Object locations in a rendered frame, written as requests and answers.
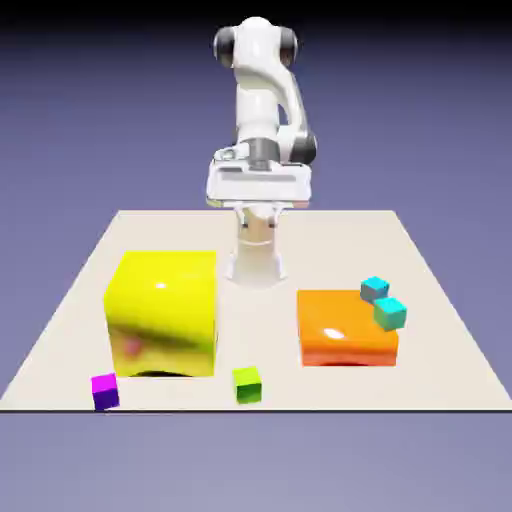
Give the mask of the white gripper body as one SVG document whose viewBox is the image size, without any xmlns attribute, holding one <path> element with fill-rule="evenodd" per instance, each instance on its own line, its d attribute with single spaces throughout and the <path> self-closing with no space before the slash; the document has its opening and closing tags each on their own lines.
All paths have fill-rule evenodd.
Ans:
<svg viewBox="0 0 512 512">
<path fill-rule="evenodd" d="M 295 205 L 311 199 L 311 168 L 270 161 L 266 170 L 253 170 L 247 160 L 212 161 L 206 183 L 207 202 L 216 207 L 243 203 Z"/>
</svg>

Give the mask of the small cyan cube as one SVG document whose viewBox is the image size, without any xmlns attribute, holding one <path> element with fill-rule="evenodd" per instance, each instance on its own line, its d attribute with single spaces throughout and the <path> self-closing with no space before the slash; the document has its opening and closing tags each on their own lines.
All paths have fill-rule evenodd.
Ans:
<svg viewBox="0 0 512 512">
<path fill-rule="evenodd" d="M 377 276 L 367 278 L 361 282 L 360 297 L 362 300 L 373 304 L 376 300 L 388 296 L 390 283 Z"/>
<path fill-rule="evenodd" d="M 373 304 L 373 317 L 383 330 L 397 330 L 405 325 L 407 308 L 396 298 L 380 298 Z"/>
</svg>

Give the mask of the small green cube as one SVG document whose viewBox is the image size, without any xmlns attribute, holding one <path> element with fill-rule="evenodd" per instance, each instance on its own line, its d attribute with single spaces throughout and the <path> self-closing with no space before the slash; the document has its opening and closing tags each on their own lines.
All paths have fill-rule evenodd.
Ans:
<svg viewBox="0 0 512 512">
<path fill-rule="evenodd" d="M 233 379 L 238 404 L 250 404 L 261 401 L 262 381 L 256 366 L 235 368 L 233 370 Z"/>
</svg>

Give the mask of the small purple cube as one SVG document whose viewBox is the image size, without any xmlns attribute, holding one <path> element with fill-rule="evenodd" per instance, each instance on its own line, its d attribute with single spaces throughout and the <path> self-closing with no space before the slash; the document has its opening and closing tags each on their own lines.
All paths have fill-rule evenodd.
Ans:
<svg viewBox="0 0 512 512">
<path fill-rule="evenodd" d="M 120 404 L 117 377 L 115 373 L 93 376 L 91 392 L 95 411 L 104 411 Z"/>
</svg>

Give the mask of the large yellow box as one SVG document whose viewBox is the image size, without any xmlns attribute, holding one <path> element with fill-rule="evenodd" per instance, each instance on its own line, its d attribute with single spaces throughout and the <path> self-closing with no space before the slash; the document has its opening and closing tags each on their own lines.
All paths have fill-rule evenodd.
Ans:
<svg viewBox="0 0 512 512">
<path fill-rule="evenodd" d="M 103 305 L 117 376 L 214 375 L 214 251 L 129 250 L 105 291 Z"/>
</svg>

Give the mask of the large orange box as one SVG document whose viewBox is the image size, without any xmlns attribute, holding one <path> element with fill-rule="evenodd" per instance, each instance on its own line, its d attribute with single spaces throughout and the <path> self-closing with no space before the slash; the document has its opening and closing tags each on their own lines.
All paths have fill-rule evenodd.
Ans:
<svg viewBox="0 0 512 512">
<path fill-rule="evenodd" d="M 399 337 L 373 318 L 357 290 L 300 290 L 297 325 L 304 366 L 394 366 Z"/>
</svg>

